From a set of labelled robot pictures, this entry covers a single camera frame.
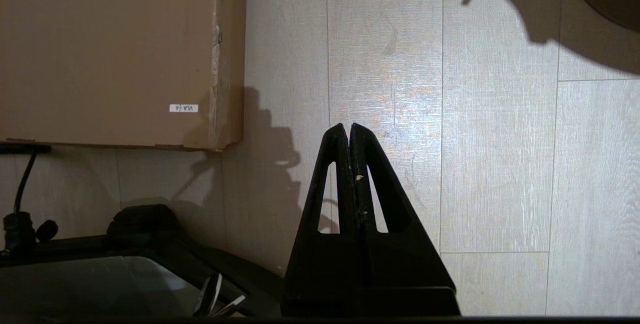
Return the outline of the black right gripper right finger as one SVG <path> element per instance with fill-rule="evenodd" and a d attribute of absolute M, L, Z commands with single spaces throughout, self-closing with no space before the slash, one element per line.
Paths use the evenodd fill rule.
<path fill-rule="evenodd" d="M 368 317 L 458 317 L 457 288 L 377 137 L 352 124 L 361 283 Z"/>

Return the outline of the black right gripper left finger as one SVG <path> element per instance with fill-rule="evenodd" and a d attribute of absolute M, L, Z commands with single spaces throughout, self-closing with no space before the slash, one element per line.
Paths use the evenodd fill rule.
<path fill-rule="evenodd" d="M 366 245 L 371 195 L 357 185 L 354 136 L 338 124 L 322 137 L 285 273 L 284 317 L 371 316 L 371 266 Z M 340 229 L 339 233 L 321 233 L 331 164 L 336 167 Z"/>

